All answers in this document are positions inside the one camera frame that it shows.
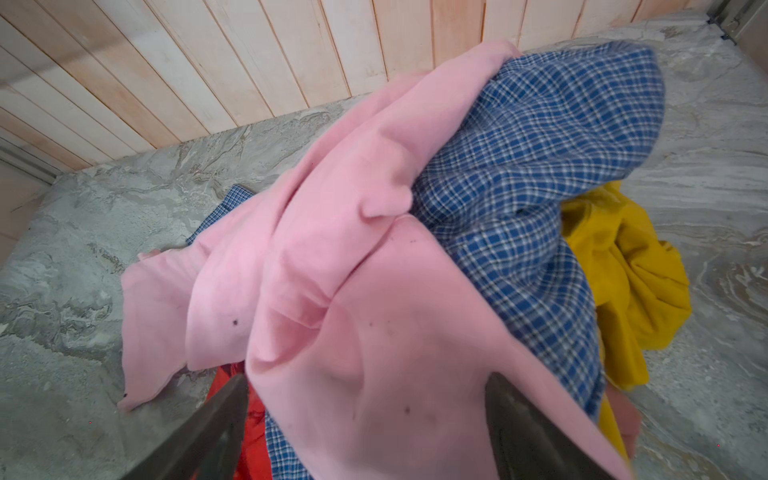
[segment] pink fabric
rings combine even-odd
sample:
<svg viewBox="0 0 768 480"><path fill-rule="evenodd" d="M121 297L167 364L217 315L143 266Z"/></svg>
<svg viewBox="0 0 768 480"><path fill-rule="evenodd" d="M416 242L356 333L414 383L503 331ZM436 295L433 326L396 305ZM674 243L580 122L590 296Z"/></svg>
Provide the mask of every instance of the pink fabric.
<svg viewBox="0 0 768 480"><path fill-rule="evenodd" d="M401 78L337 121L300 164L122 277L126 397L178 369L245 359L318 480L497 478L484 385L498 371L619 480L631 474L414 217L413 181L510 44Z"/></svg>

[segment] yellow fabric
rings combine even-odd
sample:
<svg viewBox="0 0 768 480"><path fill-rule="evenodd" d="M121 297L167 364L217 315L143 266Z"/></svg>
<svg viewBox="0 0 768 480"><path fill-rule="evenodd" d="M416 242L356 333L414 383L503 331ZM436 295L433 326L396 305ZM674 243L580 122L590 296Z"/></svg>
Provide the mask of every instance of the yellow fabric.
<svg viewBox="0 0 768 480"><path fill-rule="evenodd" d="M663 349L690 315L680 254L660 242L640 205L610 182L562 204L563 235L594 294L608 381L623 390L648 382L644 349ZM599 426L626 458L604 398Z"/></svg>

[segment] pile of clothes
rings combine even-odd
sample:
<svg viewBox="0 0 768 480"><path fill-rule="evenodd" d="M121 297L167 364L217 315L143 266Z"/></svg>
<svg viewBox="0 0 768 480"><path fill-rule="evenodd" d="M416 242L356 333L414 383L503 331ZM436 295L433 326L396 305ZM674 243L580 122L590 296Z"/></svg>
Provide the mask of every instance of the pile of clothes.
<svg viewBox="0 0 768 480"><path fill-rule="evenodd" d="M643 349L690 315L678 252L620 179L664 116L653 52L485 43L390 82L179 250L122 277L132 409L179 369L251 383L239 478L497 478L502 373L632 478Z"/></svg>

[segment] gray marble countertop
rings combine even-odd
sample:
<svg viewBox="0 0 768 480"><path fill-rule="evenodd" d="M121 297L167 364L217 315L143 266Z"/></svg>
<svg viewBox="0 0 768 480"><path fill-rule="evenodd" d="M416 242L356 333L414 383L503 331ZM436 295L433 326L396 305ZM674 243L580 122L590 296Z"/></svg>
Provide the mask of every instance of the gray marble countertop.
<svg viewBox="0 0 768 480"><path fill-rule="evenodd" d="M623 192L682 253L694 314L646 356L640 480L768 472L768 82L700 14L559 44L655 48L661 138ZM0 480L119 478L200 405L210 372L177 375L130 414L120 274L180 246L227 189L260 190L355 99L59 177L0 270Z"/></svg>

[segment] pink garment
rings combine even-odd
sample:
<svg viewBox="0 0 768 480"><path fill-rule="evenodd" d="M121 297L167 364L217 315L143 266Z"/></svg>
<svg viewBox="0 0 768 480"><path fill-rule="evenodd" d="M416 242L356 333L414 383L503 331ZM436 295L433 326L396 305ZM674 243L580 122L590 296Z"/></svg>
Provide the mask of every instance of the pink garment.
<svg viewBox="0 0 768 480"><path fill-rule="evenodd" d="M122 277L126 409L185 364L246 361L318 480L498 478L484 386L498 371L619 480L621 457L414 217L413 181L519 53L482 44L401 78L299 165Z"/></svg>

